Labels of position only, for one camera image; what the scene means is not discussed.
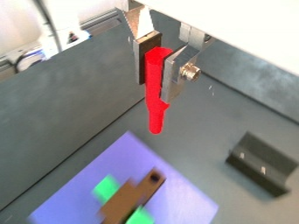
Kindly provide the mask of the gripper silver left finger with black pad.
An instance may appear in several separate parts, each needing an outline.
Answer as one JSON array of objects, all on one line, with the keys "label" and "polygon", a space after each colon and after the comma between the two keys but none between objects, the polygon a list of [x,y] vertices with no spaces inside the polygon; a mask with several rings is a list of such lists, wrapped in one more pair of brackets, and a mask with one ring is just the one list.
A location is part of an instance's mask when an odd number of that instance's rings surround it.
[{"label": "gripper silver left finger with black pad", "polygon": [[142,5],[123,13],[135,55],[137,83],[146,83],[146,53],[162,45],[163,34],[155,30],[150,9]]}]

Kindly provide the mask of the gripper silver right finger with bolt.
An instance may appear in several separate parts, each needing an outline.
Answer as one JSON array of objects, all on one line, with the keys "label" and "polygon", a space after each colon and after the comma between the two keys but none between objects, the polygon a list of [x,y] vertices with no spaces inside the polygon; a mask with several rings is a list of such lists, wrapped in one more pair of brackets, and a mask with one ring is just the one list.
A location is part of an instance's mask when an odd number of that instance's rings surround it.
[{"label": "gripper silver right finger with bolt", "polygon": [[183,91],[186,81],[197,81],[202,70],[197,66],[199,54],[211,46],[215,38],[190,26],[182,24],[179,39],[185,45],[179,47],[163,62],[163,83],[161,97],[166,103]]}]

